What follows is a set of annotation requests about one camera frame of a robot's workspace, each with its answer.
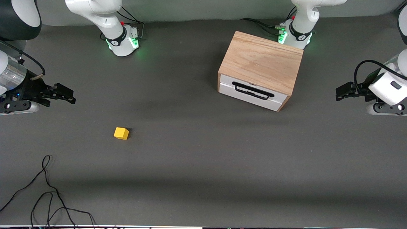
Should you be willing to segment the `black metal drawer handle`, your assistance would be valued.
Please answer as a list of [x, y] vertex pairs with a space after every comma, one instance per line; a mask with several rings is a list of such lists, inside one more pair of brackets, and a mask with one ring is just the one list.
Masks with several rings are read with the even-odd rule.
[[264, 91], [264, 90], [260, 90], [254, 87], [250, 87], [248, 85], [233, 81], [232, 85], [235, 86], [235, 90], [237, 92], [252, 96], [252, 97], [256, 97], [258, 99], [261, 100], [268, 100], [269, 98], [273, 98], [275, 97], [275, 94]]

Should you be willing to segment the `wooden drawer cabinet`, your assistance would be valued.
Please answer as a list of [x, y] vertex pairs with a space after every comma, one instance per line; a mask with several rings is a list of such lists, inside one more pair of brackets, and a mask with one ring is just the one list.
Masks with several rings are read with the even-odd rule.
[[224, 74], [283, 93], [289, 100], [302, 57], [302, 49], [236, 31], [218, 70], [217, 90]]

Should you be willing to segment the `white-fronted wooden drawer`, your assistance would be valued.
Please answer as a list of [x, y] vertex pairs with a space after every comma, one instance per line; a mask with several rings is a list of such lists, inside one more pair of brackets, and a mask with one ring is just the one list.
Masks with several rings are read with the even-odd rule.
[[[252, 96], [237, 92], [235, 90], [235, 86], [232, 85], [233, 81], [273, 93], [273, 94], [275, 94], [275, 97], [269, 98], [268, 100], [261, 100], [256, 97], [252, 97]], [[273, 110], [273, 111], [279, 111], [285, 104], [286, 100], [288, 100], [288, 98], [289, 98], [288, 95], [285, 95], [283, 93], [280, 93], [280, 92], [277, 92], [277, 91], [274, 91], [271, 89], [267, 89], [266, 87], [261, 87], [261, 86], [255, 85], [255, 84], [251, 84], [251, 83], [248, 83], [243, 80], [239, 80], [239, 79], [236, 79], [236, 78], [233, 78], [230, 76], [226, 76], [224, 74], [220, 75], [218, 91], [227, 96], [254, 104], [256, 106], [261, 106], [263, 108]]]

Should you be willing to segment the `yellow wooden block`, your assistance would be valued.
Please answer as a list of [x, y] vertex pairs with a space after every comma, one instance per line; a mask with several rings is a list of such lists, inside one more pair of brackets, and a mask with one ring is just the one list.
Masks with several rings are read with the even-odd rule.
[[114, 137], [121, 140], [127, 140], [129, 135], [129, 130], [122, 127], [116, 127], [114, 132]]

